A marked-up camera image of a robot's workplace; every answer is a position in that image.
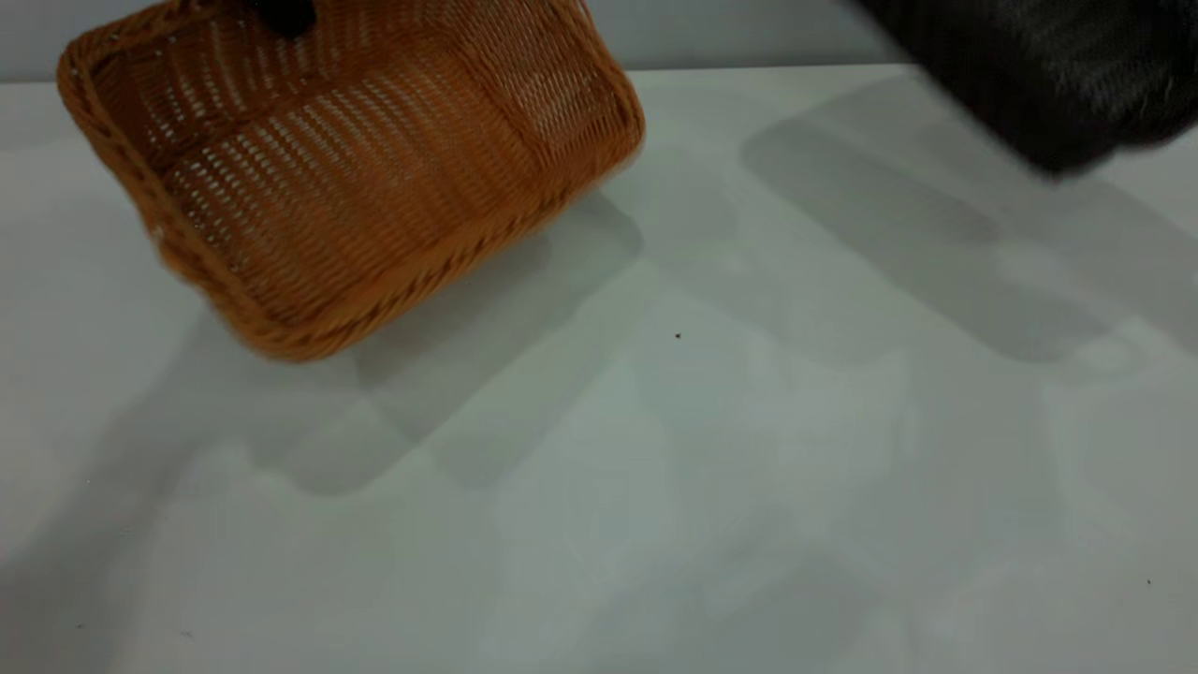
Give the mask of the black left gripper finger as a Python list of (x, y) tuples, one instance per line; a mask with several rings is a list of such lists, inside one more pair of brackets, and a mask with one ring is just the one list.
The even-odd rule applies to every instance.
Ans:
[(311, 0), (252, 0), (248, 6), (266, 28), (288, 40), (307, 34), (317, 18)]

